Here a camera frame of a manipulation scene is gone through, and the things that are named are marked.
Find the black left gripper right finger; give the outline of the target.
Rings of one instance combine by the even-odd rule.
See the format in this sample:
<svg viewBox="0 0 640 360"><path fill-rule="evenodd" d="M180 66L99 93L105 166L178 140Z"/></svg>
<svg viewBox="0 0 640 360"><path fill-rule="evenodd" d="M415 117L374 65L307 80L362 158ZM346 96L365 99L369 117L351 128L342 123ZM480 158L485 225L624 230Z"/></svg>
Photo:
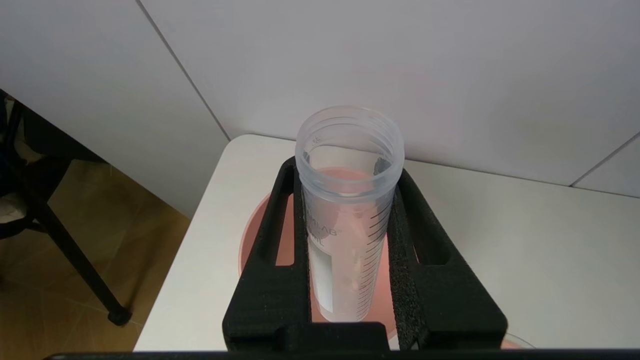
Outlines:
<svg viewBox="0 0 640 360"><path fill-rule="evenodd" d="M394 189L387 246L400 350L501 348L505 314L407 170Z"/></svg>

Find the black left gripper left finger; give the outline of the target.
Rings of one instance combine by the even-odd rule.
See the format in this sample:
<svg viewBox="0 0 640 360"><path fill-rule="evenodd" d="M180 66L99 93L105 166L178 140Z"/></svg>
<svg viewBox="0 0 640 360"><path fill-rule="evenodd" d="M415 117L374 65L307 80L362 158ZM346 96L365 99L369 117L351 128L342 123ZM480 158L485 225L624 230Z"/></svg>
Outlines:
<svg viewBox="0 0 640 360"><path fill-rule="evenodd" d="M294 260L276 264L288 200L293 203ZM229 351L270 350L280 329L312 319L302 184L294 157L280 167L260 227L222 319Z"/></svg>

